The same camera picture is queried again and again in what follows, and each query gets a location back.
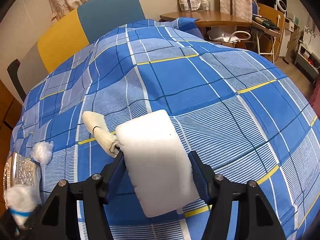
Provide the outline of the wooden desk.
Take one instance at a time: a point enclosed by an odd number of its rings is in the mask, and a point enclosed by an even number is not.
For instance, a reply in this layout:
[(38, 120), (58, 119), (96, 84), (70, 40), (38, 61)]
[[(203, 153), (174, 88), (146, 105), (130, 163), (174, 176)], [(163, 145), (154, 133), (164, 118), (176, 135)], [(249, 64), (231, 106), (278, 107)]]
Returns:
[(216, 26), (249, 27), (251, 22), (238, 16), (218, 11), (178, 11), (160, 15), (163, 21), (173, 21), (177, 18), (187, 17), (196, 19), (199, 28)]

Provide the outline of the blue plaid bed cover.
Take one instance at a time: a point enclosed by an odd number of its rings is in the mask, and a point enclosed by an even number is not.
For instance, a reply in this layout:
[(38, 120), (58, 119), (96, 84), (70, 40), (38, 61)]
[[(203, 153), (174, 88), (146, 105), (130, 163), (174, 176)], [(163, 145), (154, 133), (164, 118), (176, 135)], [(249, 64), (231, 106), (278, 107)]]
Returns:
[(302, 92), (260, 55), (203, 40), (191, 18), (117, 27), (67, 57), (27, 94), (10, 152), (54, 144), (41, 170), (46, 200), (61, 179), (77, 182), (111, 157), (84, 111), (119, 124), (167, 111), (186, 151), (234, 182), (255, 180), (287, 239), (302, 239), (319, 213), (319, 118)]

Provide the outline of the clear crumpled plastic bag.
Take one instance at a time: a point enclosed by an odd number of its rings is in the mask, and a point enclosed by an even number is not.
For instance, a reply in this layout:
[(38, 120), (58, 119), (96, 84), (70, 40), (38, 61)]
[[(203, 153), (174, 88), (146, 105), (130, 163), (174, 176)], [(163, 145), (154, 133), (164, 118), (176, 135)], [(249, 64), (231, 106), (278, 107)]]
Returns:
[(37, 142), (31, 151), (30, 156), (41, 165), (50, 163), (53, 156), (54, 142)]

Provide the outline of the white foam pillow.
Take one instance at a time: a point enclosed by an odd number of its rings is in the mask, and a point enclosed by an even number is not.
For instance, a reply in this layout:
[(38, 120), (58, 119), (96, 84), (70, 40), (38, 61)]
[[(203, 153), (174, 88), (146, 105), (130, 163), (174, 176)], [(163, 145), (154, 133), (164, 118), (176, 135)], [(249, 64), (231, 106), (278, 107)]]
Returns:
[(163, 109), (116, 127), (131, 183), (146, 217), (156, 217), (199, 198), (191, 162)]

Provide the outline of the white towel blue band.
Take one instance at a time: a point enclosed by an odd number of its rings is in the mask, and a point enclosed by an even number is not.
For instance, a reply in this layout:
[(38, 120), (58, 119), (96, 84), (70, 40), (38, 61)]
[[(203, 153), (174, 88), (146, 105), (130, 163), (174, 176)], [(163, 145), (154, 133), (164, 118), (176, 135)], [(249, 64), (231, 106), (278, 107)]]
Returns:
[(14, 221), (19, 228), (25, 229), (25, 222), (35, 210), (42, 204), (38, 187), (17, 184), (5, 192), (5, 201)]

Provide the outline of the grey yellow teal headboard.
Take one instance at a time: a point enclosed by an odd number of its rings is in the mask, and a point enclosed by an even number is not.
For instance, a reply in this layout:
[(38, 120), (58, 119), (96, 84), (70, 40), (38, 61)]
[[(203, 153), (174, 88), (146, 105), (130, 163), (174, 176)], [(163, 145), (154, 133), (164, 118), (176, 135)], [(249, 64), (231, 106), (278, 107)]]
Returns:
[(139, 0), (90, 0), (53, 24), (20, 61), (27, 94), (61, 63), (113, 29), (145, 18)]

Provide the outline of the beige rolled towel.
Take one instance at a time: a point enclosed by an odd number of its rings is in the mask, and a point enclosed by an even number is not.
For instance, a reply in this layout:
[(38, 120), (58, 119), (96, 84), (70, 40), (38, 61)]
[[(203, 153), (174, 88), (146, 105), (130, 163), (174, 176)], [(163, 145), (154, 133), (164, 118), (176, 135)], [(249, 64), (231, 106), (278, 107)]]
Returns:
[(117, 136), (109, 131), (104, 116), (100, 113), (84, 111), (82, 120), (101, 148), (115, 158), (119, 153), (117, 146), (120, 146), (120, 143)]

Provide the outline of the grey low shelf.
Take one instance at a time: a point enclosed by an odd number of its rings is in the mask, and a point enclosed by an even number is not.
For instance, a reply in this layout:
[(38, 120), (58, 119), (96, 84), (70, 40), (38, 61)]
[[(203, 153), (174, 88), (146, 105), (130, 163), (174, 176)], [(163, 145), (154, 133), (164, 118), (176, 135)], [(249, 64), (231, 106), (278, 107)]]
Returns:
[(319, 77), (319, 58), (304, 43), (299, 44), (294, 65), (314, 84)]

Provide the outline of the clear desk organizer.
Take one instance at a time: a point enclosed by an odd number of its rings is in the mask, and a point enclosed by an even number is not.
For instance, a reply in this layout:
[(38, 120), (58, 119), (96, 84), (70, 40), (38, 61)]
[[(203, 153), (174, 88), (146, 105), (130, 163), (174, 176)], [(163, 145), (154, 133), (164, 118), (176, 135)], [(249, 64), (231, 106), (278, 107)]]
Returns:
[(210, 11), (209, 0), (177, 0), (180, 11)]

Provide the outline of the gold ornate tissue box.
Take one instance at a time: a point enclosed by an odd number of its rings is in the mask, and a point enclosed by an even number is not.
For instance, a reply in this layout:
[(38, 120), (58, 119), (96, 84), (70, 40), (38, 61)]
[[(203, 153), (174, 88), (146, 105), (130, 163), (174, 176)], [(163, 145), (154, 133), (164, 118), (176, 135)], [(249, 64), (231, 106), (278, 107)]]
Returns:
[(20, 154), (13, 152), (4, 166), (3, 190), (15, 185), (32, 187), (35, 194), (40, 194), (41, 169), (39, 165)]

